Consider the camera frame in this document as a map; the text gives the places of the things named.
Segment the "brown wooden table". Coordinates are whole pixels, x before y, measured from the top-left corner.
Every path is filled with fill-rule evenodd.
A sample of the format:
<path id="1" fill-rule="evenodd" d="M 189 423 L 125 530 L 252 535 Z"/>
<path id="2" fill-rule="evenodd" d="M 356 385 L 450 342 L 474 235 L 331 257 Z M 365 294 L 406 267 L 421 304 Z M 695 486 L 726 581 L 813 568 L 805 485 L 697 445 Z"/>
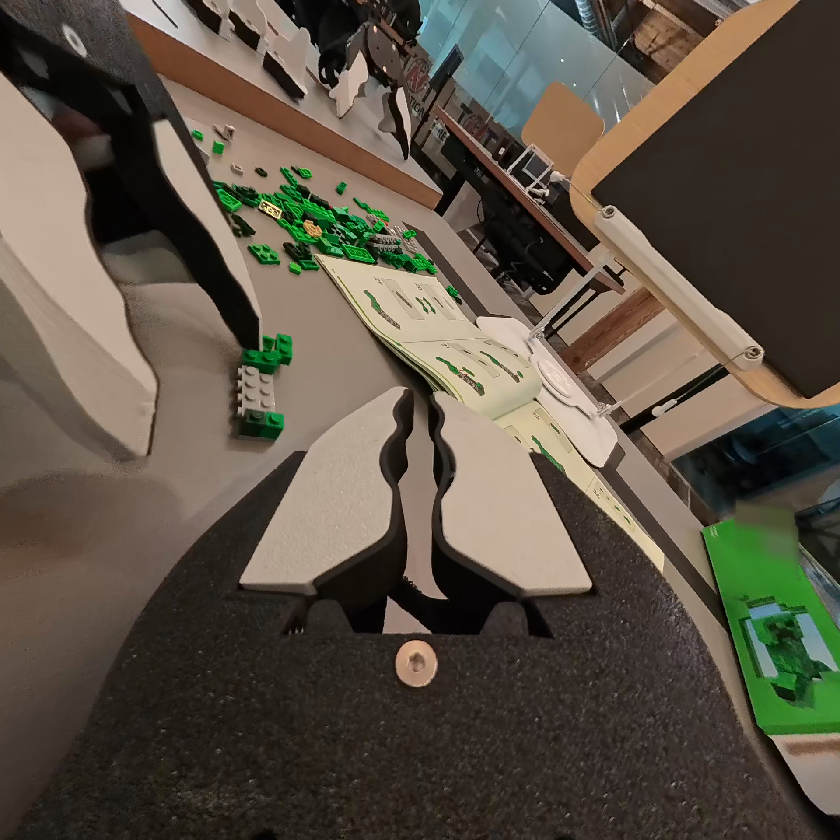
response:
<path id="1" fill-rule="evenodd" d="M 548 210 L 532 200 L 518 181 L 509 175 L 471 134 L 439 106 L 433 106 L 430 114 L 435 121 L 441 122 L 446 127 L 448 138 L 444 142 L 442 152 L 446 160 L 455 168 L 453 177 L 449 180 L 435 207 L 437 215 L 444 216 L 462 186 L 468 182 L 472 184 L 478 177 L 473 176 L 473 172 L 480 172 L 506 190 L 513 200 L 572 257 L 579 270 L 586 272 L 593 268 L 594 264 L 589 252 L 583 248 L 578 239 Z"/>

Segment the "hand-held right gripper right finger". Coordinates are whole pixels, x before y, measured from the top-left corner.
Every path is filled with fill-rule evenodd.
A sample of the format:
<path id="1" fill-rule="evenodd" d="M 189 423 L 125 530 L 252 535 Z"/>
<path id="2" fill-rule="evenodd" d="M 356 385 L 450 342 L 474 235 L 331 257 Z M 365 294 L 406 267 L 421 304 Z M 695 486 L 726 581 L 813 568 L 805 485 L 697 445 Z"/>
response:
<path id="1" fill-rule="evenodd" d="M 432 570 L 448 599 L 579 595 L 592 579 L 532 460 L 491 420 L 435 392 Z"/>

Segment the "black device with white plates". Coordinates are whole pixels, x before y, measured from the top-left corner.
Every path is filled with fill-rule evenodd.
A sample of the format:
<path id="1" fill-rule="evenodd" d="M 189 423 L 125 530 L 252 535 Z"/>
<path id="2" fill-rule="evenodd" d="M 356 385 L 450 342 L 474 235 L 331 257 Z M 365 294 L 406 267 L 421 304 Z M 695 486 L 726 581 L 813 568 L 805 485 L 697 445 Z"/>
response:
<path id="1" fill-rule="evenodd" d="M 329 88 L 338 119 L 364 95 L 370 79 L 382 90 L 378 130 L 411 151 L 412 118 L 406 95 L 406 49 L 415 46 L 421 24 L 417 1 L 326 2 L 316 35 L 318 79 Z"/>

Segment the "green toy box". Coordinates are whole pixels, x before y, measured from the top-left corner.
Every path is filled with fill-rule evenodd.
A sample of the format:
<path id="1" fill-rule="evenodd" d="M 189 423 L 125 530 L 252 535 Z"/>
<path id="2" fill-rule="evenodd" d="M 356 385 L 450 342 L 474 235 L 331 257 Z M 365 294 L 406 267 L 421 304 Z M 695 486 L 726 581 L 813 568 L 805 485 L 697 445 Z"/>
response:
<path id="1" fill-rule="evenodd" d="M 703 529 L 752 716 L 803 792 L 838 815 L 838 626 L 783 531 Z"/>

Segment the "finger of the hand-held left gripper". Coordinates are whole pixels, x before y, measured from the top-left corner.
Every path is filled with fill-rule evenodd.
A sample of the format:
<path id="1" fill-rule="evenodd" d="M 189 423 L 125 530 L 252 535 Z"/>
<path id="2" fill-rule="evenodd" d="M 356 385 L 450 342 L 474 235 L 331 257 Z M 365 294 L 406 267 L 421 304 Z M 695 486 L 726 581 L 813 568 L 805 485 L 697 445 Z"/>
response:
<path id="1" fill-rule="evenodd" d="M 2 77 L 2 357 L 25 390 L 94 450 L 141 458 L 158 381 L 89 228 L 69 146 Z"/>
<path id="2" fill-rule="evenodd" d="M 151 137 L 173 195 L 162 199 L 159 228 L 240 346 L 254 350 L 263 327 L 256 289 L 207 168 L 193 159 L 171 122 L 152 122 Z"/>

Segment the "pile of green bricks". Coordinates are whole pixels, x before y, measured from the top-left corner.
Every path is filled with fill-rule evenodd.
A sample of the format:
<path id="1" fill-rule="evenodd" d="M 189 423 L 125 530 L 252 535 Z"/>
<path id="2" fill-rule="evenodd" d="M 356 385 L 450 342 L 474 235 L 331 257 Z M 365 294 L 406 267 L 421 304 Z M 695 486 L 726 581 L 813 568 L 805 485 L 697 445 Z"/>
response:
<path id="1" fill-rule="evenodd" d="M 408 341 L 411 331 L 442 332 L 467 322 L 453 288 L 442 287 L 435 278 L 414 281 L 397 273 L 413 267 L 434 272 L 435 266 L 421 254 L 410 256 L 399 248 L 390 250 L 392 241 L 382 217 L 375 217 L 372 227 L 346 208 L 332 207 L 310 194 L 292 175 L 306 174 L 302 168 L 284 167 L 281 172 L 287 184 L 273 193 L 260 192 L 247 184 L 213 180 L 234 236 L 248 239 L 248 252 L 261 265 L 280 266 L 282 255 L 270 244 L 256 241 L 256 231 L 249 224 L 251 217 L 270 221 L 274 235 L 280 229 L 286 232 L 290 241 L 280 246 L 293 274 L 320 269 L 312 253 L 316 249 L 327 260 L 325 274 L 359 317 L 371 321 L 376 329 L 396 330 Z M 307 235 L 304 219 L 322 228 L 320 239 Z"/>

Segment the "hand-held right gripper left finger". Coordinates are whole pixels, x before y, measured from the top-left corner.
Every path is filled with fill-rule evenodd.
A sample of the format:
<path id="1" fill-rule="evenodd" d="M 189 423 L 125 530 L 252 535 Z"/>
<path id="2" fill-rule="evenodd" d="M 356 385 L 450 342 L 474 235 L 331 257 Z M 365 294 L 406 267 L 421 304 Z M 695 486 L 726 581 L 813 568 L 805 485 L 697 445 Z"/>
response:
<path id="1" fill-rule="evenodd" d="M 386 596 L 406 568 L 399 481 L 414 393 L 393 387 L 303 456 L 239 585 L 302 596 Z"/>

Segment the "grey and green brick assembly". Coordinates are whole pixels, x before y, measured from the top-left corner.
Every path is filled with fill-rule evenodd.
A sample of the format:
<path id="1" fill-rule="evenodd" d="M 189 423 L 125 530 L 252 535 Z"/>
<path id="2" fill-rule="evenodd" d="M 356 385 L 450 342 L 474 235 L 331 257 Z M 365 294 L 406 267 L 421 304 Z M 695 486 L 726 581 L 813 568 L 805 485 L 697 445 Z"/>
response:
<path id="1" fill-rule="evenodd" d="M 277 411 L 275 381 L 278 370 L 293 358 L 291 336 L 263 335 L 256 349 L 244 349 L 236 374 L 235 425 L 242 438 L 277 441 L 285 426 Z"/>

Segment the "wood edged table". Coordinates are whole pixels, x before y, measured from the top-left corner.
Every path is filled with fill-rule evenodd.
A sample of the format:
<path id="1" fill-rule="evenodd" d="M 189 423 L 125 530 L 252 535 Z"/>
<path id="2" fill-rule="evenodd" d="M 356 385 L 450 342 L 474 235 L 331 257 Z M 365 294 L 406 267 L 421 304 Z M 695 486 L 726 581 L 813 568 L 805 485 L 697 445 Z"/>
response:
<path id="1" fill-rule="evenodd" d="M 441 190 L 413 158 L 403 158 L 397 140 L 379 130 L 384 91 L 367 83 L 342 118 L 335 101 L 310 71 L 307 95 L 290 98 L 264 69 L 266 47 L 295 27 L 280 12 L 267 15 L 266 34 L 252 49 L 223 17 L 218 31 L 204 24 L 195 5 L 223 11 L 224 2 L 127 1 L 121 3 L 153 68 L 166 79 L 215 100 L 358 175 L 435 209 Z"/>

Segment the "white plates with black edges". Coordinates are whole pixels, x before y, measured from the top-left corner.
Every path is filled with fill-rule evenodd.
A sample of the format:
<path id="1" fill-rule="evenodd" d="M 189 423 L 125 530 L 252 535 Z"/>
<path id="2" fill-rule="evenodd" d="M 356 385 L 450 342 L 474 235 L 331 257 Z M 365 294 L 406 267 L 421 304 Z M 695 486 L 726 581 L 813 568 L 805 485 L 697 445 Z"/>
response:
<path id="1" fill-rule="evenodd" d="M 305 28 L 294 28 L 286 36 L 274 26 L 281 12 L 276 2 L 185 1 L 185 5 L 219 38 L 244 44 L 290 99 L 298 102 L 307 96 L 310 37 Z"/>

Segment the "black panel with wooden rim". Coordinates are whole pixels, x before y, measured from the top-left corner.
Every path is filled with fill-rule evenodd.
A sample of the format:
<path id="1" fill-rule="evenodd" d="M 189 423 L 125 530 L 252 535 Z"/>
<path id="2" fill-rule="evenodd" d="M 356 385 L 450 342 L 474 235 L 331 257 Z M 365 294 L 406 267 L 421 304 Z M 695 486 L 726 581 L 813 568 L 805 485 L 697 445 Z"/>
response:
<path id="1" fill-rule="evenodd" d="M 838 2 L 724 19 L 577 164 L 571 203 L 747 391 L 838 404 Z"/>

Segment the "brick instruction booklet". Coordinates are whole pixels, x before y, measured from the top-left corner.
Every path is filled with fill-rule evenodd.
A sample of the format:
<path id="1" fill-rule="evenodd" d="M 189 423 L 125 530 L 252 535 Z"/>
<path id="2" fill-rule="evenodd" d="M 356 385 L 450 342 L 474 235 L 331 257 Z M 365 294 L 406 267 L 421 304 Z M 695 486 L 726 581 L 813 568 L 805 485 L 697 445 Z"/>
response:
<path id="1" fill-rule="evenodd" d="M 595 469 L 616 430 L 552 353 L 515 318 L 469 319 L 431 276 L 319 255 L 318 262 L 360 320 L 436 392 L 545 455 L 620 526 L 659 572 L 665 554 Z"/>

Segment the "white plastic bag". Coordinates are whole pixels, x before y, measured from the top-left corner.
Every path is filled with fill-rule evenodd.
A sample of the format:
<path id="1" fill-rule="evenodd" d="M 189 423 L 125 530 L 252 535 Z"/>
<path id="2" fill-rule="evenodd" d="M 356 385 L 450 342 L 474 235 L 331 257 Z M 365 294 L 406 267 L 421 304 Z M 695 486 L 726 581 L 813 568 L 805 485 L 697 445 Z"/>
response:
<path id="1" fill-rule="evenodd" d="M 543 344 L 551 318 L 570 303 L 572 297 L 593 280 L 606 265 L 604 260 L 573 282 L 570 291 L 534 326 L 514 318 L 478 317 L 476 325 L 484 334 L 517 352 L 523 351 L 539 374 L 542 390 L 538 403 L 551 415 L 560 430 L 581 456 L 592 466 L 603 468 L 617 445 L 616 429 L 606 418 L 612 408 L 596 404 L 591 395 L 560 362 L 549 346 Z"/>

